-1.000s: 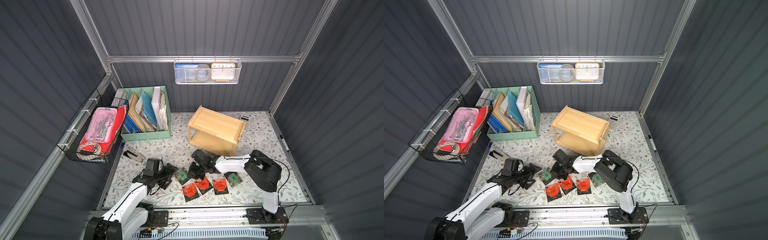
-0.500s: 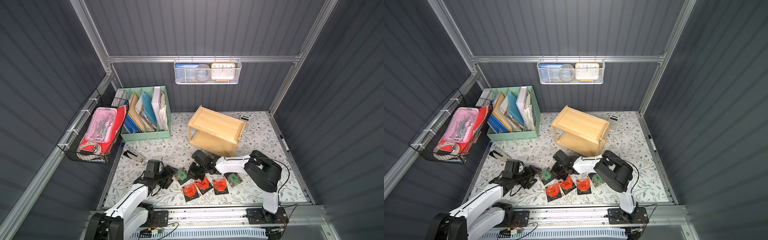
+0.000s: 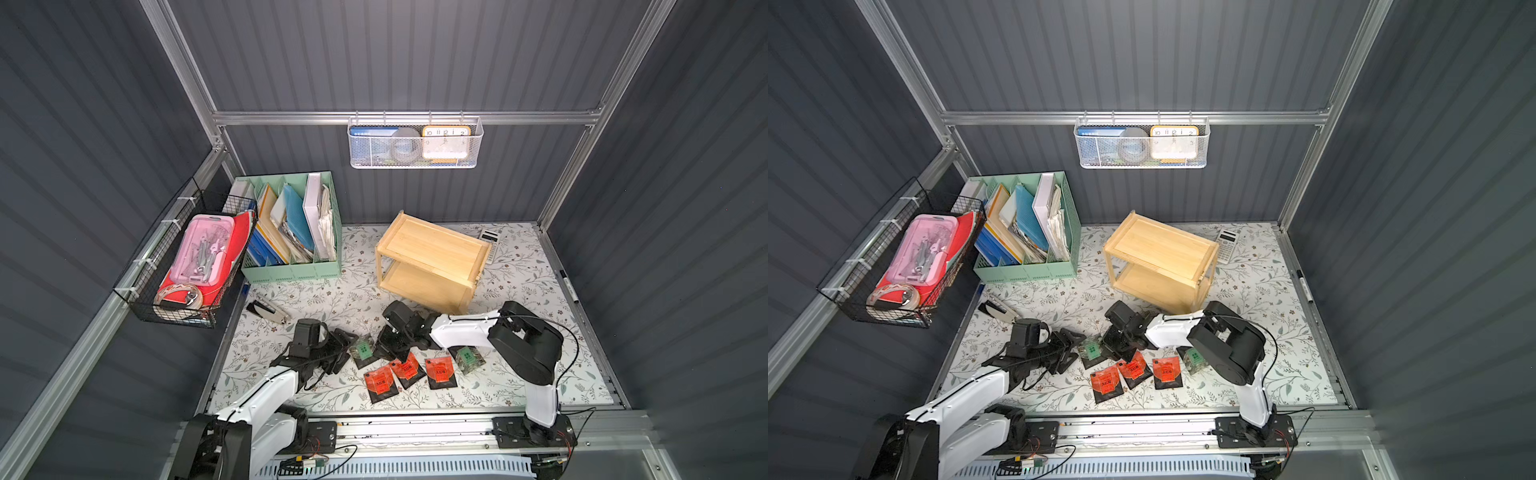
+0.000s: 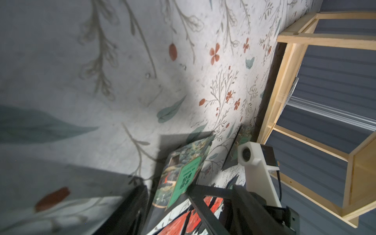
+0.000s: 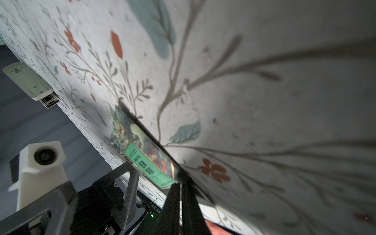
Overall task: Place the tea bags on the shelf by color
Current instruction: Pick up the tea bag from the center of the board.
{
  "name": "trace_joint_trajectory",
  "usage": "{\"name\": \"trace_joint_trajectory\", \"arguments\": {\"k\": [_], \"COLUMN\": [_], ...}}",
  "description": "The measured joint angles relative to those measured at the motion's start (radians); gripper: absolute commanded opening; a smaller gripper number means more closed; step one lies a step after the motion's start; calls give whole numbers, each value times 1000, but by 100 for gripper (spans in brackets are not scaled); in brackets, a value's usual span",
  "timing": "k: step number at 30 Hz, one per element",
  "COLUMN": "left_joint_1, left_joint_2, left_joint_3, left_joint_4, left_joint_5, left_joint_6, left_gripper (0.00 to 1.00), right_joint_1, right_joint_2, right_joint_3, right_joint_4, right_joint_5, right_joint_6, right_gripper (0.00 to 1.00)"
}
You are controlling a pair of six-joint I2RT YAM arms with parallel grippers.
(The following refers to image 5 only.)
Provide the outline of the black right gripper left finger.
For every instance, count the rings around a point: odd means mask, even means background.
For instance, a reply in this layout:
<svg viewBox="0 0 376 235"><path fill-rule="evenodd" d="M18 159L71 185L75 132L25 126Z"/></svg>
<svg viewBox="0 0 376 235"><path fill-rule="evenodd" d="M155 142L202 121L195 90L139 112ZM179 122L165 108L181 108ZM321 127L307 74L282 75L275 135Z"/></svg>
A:
<svg viewBox="0 0 376 235"><path fill-rule="evenodd" d="M178 235L180 226L180 185L173 184L150 235Z"/></svg>

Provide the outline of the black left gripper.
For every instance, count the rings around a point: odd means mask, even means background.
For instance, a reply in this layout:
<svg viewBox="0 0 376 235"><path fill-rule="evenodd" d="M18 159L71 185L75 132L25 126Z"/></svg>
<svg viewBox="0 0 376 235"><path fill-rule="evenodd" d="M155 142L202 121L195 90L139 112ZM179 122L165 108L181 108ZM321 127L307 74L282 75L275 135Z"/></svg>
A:
<svg viewBox="0 0 376 235"><path fill-rule="evenodd" d="M138 201L140 174L127 162L76 192L65 182L1 221L2 235L129 235L152 208Z"/></svg>

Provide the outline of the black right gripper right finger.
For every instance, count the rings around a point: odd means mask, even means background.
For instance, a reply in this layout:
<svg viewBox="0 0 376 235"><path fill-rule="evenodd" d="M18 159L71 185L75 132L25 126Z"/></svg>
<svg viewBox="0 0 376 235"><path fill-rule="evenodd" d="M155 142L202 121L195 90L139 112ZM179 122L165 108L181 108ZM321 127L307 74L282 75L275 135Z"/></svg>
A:
<svg viewBox="0 0 376 235"><path fill-rule="evenodd" d="M191 184L182 185L183 235L211 235Z"/></svg>

